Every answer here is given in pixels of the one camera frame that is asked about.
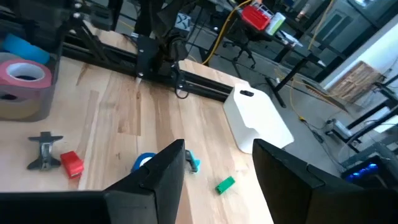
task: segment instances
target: office chair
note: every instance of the office chair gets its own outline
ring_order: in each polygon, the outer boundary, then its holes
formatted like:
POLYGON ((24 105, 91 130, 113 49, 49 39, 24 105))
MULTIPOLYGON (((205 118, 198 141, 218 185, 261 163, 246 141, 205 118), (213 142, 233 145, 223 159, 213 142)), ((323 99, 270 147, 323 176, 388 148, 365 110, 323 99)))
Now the office chair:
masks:
POLYGON ((228 39, 232 41, 224 41, 223 42, 223 47, 226 47, 227 45, 232 45, 233 47, 237 46, 241 50, 238 53, 238 56, 233 58, 234 62, 238 61, 238 58, 242 55, 243 52, 246 52, 248 54, 248 57, 253 61, 253 64, 250 66, 251 69, 254 69, 256 67, 256 61, 253 58, 252 51, 249 50, 248 44, 250 41, 253 42, 259 42, 262 40, 271 41, 271 38, 258 33, 256 30, 254 30, 252 27, 249 27, 247 24, 245 24, 242 21, 237 21, 232 27, 231 30, 228 33, 228 39))

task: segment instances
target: white wall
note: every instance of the white wall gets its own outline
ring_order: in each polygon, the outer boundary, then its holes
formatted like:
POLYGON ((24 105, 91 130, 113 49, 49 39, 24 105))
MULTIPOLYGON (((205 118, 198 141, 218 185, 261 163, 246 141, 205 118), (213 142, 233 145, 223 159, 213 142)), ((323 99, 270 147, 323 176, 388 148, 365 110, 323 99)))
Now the white wall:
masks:
MULTIPOLYGON (((321 86, 328 89, 360 60, 385 73, 398 57, 398 15, 375 33, 363 46, 333 71, 321 86)), ((398 63, 390 75, 398 73, 398 63)))

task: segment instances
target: red box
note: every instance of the red box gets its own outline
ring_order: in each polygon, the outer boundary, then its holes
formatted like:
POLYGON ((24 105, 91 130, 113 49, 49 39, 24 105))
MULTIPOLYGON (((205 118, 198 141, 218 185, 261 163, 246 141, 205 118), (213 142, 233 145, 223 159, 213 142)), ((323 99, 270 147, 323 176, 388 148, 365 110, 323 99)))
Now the red box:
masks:
POLYGON ((74 151, 61 154, 60 157, 70 179, 81 176, 84 170, 83 161, 74 151))
POLYGON ((270 18, 262 13, 258 8, 250 5, 242 11, 242 19, 254 26, 257 30, 264 30, 270 22, 270 18))

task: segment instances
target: desk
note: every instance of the desk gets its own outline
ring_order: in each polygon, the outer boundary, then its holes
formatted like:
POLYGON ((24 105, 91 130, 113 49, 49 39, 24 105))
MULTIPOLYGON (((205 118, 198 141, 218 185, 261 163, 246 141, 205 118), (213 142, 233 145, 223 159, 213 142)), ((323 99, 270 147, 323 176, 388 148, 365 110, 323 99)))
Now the desk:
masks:
MULTIPOLYGON (((97 34, 107 44, 136 51, 117 33, 97 34)), ((228 85, 247 84, 189 60, 180 66, 228 85)), ((128 175, 139 154, 184 138, 201 160, 201 171, 185 173, 177 223, 272 223, 251 155, 236 147, 218 101, 196 95, 179 100, 171 89, 146 81, 137 89, 132 77, 63 57, 50 116, 0 125, 3 192, 101 190, 128 175), (40 131, 64 136, 53 146, 55 158, 76 151, 84 160, 79 180, 68 180, 63 167, 26 170, 38 156, 38 144, 27 138, 40 131), (215 186, 230 175, 236 183, 217 195, 215 186)))

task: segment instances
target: wooden tabletop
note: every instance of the wooden tabletop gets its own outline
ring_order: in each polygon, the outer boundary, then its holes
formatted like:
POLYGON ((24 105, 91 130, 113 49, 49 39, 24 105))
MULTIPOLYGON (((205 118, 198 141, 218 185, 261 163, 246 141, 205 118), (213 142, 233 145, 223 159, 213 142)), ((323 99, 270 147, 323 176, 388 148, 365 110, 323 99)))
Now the wooden tabletop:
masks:
MULTIPOLYGON (((97 32, 107 44, 136 49, 114 32, 97 32)), ((228 85, 247 83, 195 62, 180 62, 189 72, 228 85)), ((222 103, 191 94, 178 99, 170 88, 83 62, 62 58, 50 116, 34 123, 1 121, 0 191, 102 190, 130 173, 143 152, 159 152, 176 139, 201 160, 199 173, 185 173, 177 223, 272 223, 257 183, 251 155, 238 150, 222 103), (76 151, 84 160, 80 179, 69 180, 63 167, 28 171, 38 157, 29 136, 51 131, 64 138, 53 156, 76 151), (222 195, 215 187, 233 176, 222 195)))

